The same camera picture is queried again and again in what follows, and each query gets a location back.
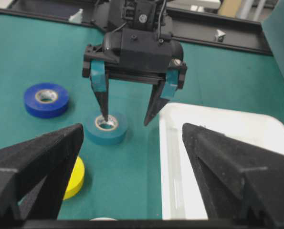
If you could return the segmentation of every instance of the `blue tape roll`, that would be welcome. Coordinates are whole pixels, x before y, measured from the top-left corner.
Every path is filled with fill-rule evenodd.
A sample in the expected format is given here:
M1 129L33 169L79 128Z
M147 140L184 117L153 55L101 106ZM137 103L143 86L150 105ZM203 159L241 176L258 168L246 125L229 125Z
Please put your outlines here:
M63 87L53 83L40 83L25 91L26 110L39 118L53 118L62 115L68 108L69 94Z
M114 117L118 125L113 130L102 130L96 126L96 119L101 116L100 111L91 113L84 124L85 135L94 143L98 145L115 145L121 143L128 129L126 117L123 114L117 112L111 112L110 114Z

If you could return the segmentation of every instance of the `teal tape roll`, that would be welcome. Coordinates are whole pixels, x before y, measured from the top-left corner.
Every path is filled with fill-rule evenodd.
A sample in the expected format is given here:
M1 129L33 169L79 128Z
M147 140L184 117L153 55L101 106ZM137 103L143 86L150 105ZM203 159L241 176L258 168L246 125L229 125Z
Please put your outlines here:
M84 124L85 135L98 145L115 145L121 143L128 129L126 117L111 112L108 122L104 121L100 111L91 113Z

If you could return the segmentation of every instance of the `screw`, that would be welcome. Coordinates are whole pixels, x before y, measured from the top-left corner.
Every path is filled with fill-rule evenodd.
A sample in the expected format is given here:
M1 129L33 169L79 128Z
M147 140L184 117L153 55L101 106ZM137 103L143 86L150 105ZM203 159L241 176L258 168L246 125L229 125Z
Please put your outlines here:
M140 21L140 23L145 23L147 21L147 15L141 14L138 20Z

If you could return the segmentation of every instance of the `teal tape on gripper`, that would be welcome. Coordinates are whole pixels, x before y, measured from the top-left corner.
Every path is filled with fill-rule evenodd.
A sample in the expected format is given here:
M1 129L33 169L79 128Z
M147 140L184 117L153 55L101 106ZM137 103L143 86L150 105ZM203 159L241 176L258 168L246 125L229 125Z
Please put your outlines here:
M166 72L165 85L161 93L162 99L171 100L175 96L178 87L178 75L179 71L175 69Z
M105 62L91 61L91 79L92 88L95 92L106 92L107 87L105 83Z

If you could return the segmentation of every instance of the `white object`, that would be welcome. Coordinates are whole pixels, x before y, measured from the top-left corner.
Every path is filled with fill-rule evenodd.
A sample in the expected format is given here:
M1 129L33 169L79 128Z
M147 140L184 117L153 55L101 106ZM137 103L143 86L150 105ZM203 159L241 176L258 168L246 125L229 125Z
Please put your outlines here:
M167 3L169 7L181 7L181 6L201 6L210 9L219 9L221 2L219 0L173 0Z
M217 42L223 42L224 37L226 36L226 33L221 30L216 30L215 34L215 41Z
M83 20L83 11L83 9L79 9L76 14L70 16L69 22L80 24Z
M12 0L0 0L0 8L7 8Z
M113 218L99 217L99 218L90 219L90 221L117 221L117 220Z
M189 104L169 103L159 113L163 219L207 219L182 141L184 123L284 154L284 125L277 119Z

